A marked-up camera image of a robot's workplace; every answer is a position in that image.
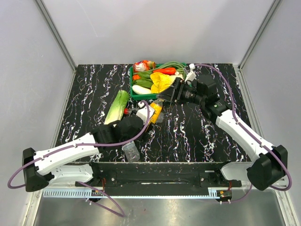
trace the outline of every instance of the white wall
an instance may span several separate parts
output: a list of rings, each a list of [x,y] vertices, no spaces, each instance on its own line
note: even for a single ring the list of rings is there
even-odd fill
[[[18,226],[24,188],[7,188],[22,151],[49,148],[72,71],[32,0],[0,0],[0,221]],[[13,185],[24,183],[23,174]]]
[[[273,0],[44,2],[76,64],[238,64]]]
[[[290,195],[301,219],[301,1],[281,3],[243,68],[264,136],[282,144],[293,177]]]

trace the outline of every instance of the gray floor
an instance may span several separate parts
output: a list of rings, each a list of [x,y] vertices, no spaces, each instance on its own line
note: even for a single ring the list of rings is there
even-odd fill
[[[99,201],[116,210],[108,199]],[[239,203],[212,200],[117,199],[125,218],[90,206],[80,199],[42,198],[35,226],[282,226],[284,220],[273,191],[250,193]]]

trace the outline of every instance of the transparent container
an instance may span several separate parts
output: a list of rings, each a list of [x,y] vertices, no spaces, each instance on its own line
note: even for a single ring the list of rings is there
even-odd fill
[[[140,154],[134,141],[123,145],[122,150],[126,154],[128,162],[135,162],[140,159]]]

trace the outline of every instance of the black marble table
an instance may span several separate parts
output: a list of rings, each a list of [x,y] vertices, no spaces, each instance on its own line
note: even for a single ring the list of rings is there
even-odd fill
[[[228,80],[234,94],[237,114],[248,125],[244,101],[231,64],[210,64]],[[79,138],[101,125],[118,90],[129,91],[131,65],[79,65],[63,116],[56,145]],[[220,98],[230,103],[230,96],[216,72],[196,67],[197,75],[211,74],[218,83]],[[136,107],[130,99],[127,107]],[[223,130],[207,121],[195,104],[164,103],[164,120],[144,141],[136,142],[140,161],[208,162],[249,161],[246,153]],[[78,162],[126,161],[121,148],[85,157]]]

